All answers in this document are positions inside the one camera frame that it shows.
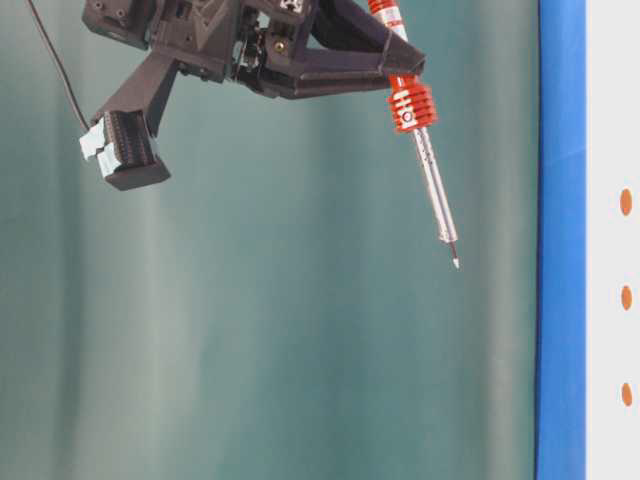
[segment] orange circle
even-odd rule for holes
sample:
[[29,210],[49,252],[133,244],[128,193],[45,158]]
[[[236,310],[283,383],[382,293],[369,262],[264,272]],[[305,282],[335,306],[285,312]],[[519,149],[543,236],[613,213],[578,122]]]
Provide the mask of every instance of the orange circle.
[[628,188],[625,188],[620,195],[620,210],[625,217],[633,210],[633,195]]
[[633,293],[631,292],[631,288],[629,286],[625,286],[622,289],[622,307],[625,310],[629,310],[631,305],[633,304]]
[[631,387],[628,383],[622,386],[622,401],[627,407],[633,404],[633,393],[631,393]]

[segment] teal fabric background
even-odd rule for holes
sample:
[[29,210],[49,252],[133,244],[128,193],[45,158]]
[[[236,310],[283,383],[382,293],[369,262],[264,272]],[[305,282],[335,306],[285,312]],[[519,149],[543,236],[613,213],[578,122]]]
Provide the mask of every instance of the teal fabric background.
[[[37,4],[91,114],[144,54]],[[0,5],[0,478],[533,478],[536,2],[401,6],[460,273],[385,92],[179,77],[173,178],[123,194]]]

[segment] blue panel edge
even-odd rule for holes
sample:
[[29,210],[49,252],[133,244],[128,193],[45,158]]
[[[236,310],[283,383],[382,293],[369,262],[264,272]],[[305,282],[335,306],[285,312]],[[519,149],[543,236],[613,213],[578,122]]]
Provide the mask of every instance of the blue panel edge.
[[586,0],[540,0],[536,478],[586,477]]

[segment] black mechanical part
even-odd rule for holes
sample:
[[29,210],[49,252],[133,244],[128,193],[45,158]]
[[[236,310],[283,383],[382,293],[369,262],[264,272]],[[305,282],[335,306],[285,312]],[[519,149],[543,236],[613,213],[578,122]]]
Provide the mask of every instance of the black mechanical part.
[[121,166],[105,180],[118,190],[160,183],[171,177],[154,151],[142,111],[104,114],[107,141],[113,143]]
[[151,52],[94,116],[94,124],[104,116],[108,140],[121,164],[106,177],[117,189],[144,187],[171,176],[153,152],[152,142],[177,73],[176,60]]
[[[141,112],[151,137],[178,71],[301,99],[388,88],[390,75],[418,75],[424,68],[420,51],[353,0],[86,0],[83,21],[100,35],[151,48],[93,119]],[[310,48],[311,37],[324,48]],[[128,136],[120,141],[137,138],[136,128],[144,137],[138,121],[127,123]],[[138,179],[127,185],[145,184],[139,178],[149,157],[141,155],[114,175]]]

